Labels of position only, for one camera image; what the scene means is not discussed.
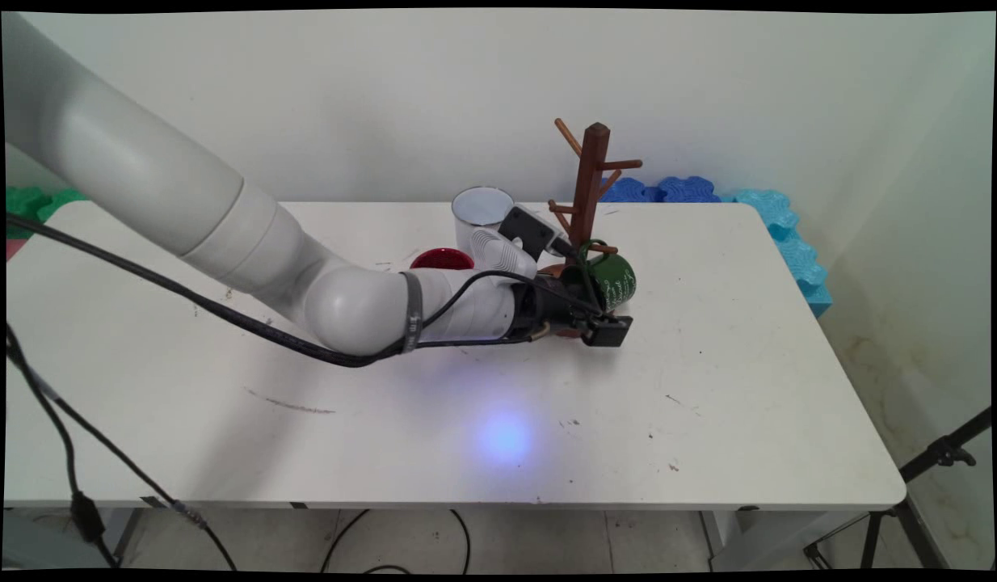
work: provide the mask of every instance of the light blue foam tile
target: light blue foam tile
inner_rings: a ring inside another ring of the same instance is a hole
[[[775,240],[784,240],[789,231],[797,228],[801,218],[789,209],[789,198],[773,189],[741,189],[736,191],[735,201],[749,204],[757,209],[768,232]]]
[[[821,317],[821,314],[832,306],[832,296],[828,294],[828,289],[824,285],[819,286],[812,294],[806,296],[806,300],[815,317]]]
[[[793,279],[797,281],[805,297],[825,283],[825,276],[828,273],[815,262],[815,259],[818,258],[818,251],[815,250],[815,247],[810,246],[798,236],[783,242],[776,240],[776,246],[779,247],[779,253],[782,254],[789,272],[793,274]]]

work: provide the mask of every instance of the scratch mark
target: scratch mark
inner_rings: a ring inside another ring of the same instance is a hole
[[[263,395],[255,393],[254,390],[251,390],[247,386],[244,386],[243,389],[247,390],[247,394],[254,395],[254,397],[258,397],[258,398],[262,399],[265,402],[269,402],[270,404],[275,404],[276,406],[282,406],[284,408],[289,408],[291,410],[300,410],[301,412],[311,412],[313,414],[333,414],[334,413],[333,410],[326,410],[325,408],[309,408],[307,406],[298,406],[296,404],[288,404],[286,402],[280,402],[278,400],[273,400],[273,399],[268,398],[268,397],[263,397]]]

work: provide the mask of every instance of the floor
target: floor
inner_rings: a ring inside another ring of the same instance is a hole
[[[23,512],[36,523],[73,533],[65,512]],[[240,570],[318,571],[333,537],[357,509],[208,508]],[[468,508],[470,574],[629,574],[708,571],[709,547],[697,512],[587,512]],[[857,567],[862,520],[819,545],[834,567]],[[344,535],[329,571],[398,564],[417,574],[458,574],[465,539],[447,511],[373,511]],[[876,567],[917,567],[897,520],[883,520]],[[207,535],[170,509],[143,509],[125,549],[125,567],[226,570]],[[809,570],[797,552],[773,570]]]

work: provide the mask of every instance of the black strap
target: black strap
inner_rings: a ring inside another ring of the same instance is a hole
[[[423,331],[423,288],[420,280],[410,272],[402,272],[409,286],[409,306],[406,308],[406,345],[402,353],[409,353],[420,343],[420,332]]]

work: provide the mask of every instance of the table leg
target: table leg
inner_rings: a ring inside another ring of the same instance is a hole
[[[775,567],[790,553],[847,523],[857,512],[761,512],[754,524],[710,559],[713,571],[754,571]]]

